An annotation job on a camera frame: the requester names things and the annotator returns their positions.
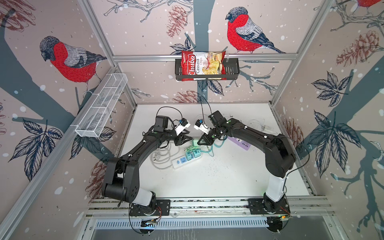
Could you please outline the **teal plug adapter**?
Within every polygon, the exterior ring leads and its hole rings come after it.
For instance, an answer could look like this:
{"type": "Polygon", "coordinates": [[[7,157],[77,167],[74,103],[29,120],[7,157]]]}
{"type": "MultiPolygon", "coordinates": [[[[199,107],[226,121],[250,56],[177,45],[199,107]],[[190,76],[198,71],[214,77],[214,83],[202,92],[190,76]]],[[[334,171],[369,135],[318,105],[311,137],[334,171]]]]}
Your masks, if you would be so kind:
{"type": "Polygon", "coordinates": [[[194,150],[193,155],[194,155],[194,158],[199,158],[202,155],[202,153],[200,150],[194,150]]]}

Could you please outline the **green plug adapter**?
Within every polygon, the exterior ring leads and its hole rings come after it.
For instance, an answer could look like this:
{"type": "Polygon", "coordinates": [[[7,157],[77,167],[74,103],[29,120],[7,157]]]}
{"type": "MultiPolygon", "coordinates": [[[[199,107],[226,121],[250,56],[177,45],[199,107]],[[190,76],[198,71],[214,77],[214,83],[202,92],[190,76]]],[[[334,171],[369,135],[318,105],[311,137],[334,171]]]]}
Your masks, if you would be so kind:
{"type": "Polygon", "coordinates": [[[192,160],[194,158],[194,154],[191,151],[186,152],[186,159],[188,161],[192,160]]]}

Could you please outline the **white blue power strip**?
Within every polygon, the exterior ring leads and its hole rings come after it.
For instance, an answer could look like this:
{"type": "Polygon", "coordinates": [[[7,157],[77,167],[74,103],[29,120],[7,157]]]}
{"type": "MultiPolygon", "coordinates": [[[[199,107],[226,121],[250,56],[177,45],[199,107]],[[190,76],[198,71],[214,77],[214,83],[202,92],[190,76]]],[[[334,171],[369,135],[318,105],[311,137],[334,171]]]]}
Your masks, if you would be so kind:
{"type": "Polygon", "coordinates": [[[195,162],[196,160],[199,160],[201,157],[202,157],[202,156],[200,156],[199,158],[193,158],[193,159],[190,160],[190,161],[188,161],[188,160],[186,159],[186,156],[181,157],[181,158],[178,158],[178,159],[176,159],[176,160],[172,160],[172,167],[173,167],[174,170],[179,169],[179,168],[181,168],[181,167],[183,167],[183,166],[186,166],[186,165],[188,165],[188,164],[190,164],[190,163],[195,162]]]}

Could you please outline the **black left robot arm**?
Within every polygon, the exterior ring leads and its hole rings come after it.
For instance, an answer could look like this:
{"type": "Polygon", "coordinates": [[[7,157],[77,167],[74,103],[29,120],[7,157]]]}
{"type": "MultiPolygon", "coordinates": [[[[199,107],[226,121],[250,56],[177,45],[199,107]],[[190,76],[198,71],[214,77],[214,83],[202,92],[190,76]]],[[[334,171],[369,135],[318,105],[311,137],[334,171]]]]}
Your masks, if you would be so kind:
{"type": "Polygon", "coordinates": [[[103,197],[134,204],[150,212],[156,209],[156,194],[140,187],[142,163],[164,142],[181,146],[192,139],[188,136],[190,123],[187,119],[182,118],[171,129],[168,129],[169,120],[169,117],[157,116],[155,124],[131,151],[108,161],[101,187],[103,197]]]}

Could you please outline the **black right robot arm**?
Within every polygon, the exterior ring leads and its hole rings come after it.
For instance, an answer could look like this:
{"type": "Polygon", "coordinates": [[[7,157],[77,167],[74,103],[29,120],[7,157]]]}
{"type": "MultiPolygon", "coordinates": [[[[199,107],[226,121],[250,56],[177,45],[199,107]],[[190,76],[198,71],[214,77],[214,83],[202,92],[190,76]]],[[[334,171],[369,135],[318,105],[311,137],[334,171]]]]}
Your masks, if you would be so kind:
{"type": "Polygon", "coordinates": [[[216,139],[227,136],[243,140],[265,154],[270,177],[263,204],[266,212],[275,213],[283,205],[286,177],[295,163],[294,149],[288,138],[283,134],[260,132],[234,118],[226,120],[219,111],[209,115],[209,119],[214,127],[202,135],[199,145],[212,146],[216,139]]]}

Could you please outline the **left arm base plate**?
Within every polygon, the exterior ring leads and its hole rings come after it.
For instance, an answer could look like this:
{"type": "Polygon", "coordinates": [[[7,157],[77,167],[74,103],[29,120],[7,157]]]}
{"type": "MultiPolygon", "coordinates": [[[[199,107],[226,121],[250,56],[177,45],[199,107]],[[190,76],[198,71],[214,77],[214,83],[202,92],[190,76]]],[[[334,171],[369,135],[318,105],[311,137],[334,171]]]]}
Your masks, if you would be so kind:
{"type": "Polygon", "coordinates": [[[151,216],[168,216],[170,214],[171,201],[156,200],[151,201],[148,206],[131,204],[129,215],[130,217],[151,217],[151,216]]]}

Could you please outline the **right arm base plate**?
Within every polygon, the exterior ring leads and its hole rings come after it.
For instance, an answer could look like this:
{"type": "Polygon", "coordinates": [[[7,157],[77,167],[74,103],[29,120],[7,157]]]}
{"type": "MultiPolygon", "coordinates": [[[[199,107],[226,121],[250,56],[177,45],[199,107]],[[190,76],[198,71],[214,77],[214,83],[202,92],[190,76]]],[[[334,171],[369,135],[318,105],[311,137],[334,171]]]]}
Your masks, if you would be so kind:
{"type": "Polygon", "coordinates": [[[246,206],[250,210],[251,215],[290,215],[290,207],[286,198],[281,198],[278,202],[270,199],[254,198],[248,199],[246,206]]]}

